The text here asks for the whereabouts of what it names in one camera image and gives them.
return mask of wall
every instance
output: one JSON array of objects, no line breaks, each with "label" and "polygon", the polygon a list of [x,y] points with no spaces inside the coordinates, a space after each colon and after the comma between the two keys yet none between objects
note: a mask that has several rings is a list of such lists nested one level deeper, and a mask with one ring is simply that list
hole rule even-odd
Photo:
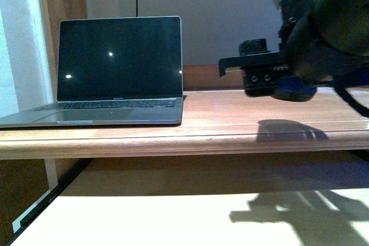
[{"label": "wall", "polygon": [[2,45],[6,44],[8,57],[2,59],[1,64],[6,69],[10,88],[7,97],[0,99],[1,106],[9,107],[9,112],[16,112],[14,97],[19,110],[51,102],[50,74],[38,0],[0,0],[0,9],[4,34]]},{"label": "wall", "polygon": [[0,117],[18,112],[18,101],[14,85],[12,68],[10,66],[9,53],[6,47],[4,26],[0,9],[0,98],[7,105],[0,105]]},{"label": "wall", "polygon": [[[133,17],[135,0],[86,0],[89,18]],[[267,38],[278,51],[280,13],[272,0],[138,0],[139,16],[179,15],[185,65],[238,56],[244,40]]]}]

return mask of wooden shelf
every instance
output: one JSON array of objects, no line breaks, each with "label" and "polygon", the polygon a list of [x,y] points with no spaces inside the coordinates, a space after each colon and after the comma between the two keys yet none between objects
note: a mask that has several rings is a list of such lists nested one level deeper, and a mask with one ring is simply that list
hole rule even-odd
[{"label": "wooden shelf", "polygon": [[[354,96],[369,105],[369,92]],[[0,158],[175,156],[369,148],[369,120],[332,89],[306,103],[242,90],[186,92],[178,127],[0,131]]]}]

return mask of laptop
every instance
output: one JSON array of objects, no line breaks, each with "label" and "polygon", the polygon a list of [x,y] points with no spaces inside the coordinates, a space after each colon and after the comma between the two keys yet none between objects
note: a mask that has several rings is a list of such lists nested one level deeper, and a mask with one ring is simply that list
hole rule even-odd
[{"label": "laptop", "polygon": [[0,118],[0,128],[180,124],[181,19],[67,20],[57,102]]}]

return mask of black laptop screen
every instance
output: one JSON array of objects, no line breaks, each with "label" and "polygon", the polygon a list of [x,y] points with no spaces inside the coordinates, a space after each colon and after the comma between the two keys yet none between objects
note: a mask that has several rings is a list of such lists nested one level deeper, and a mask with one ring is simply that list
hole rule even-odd
[{"label": "black laptop screen", "polygon": [[61,22],[59,101],[181,96],[179,17]]}]

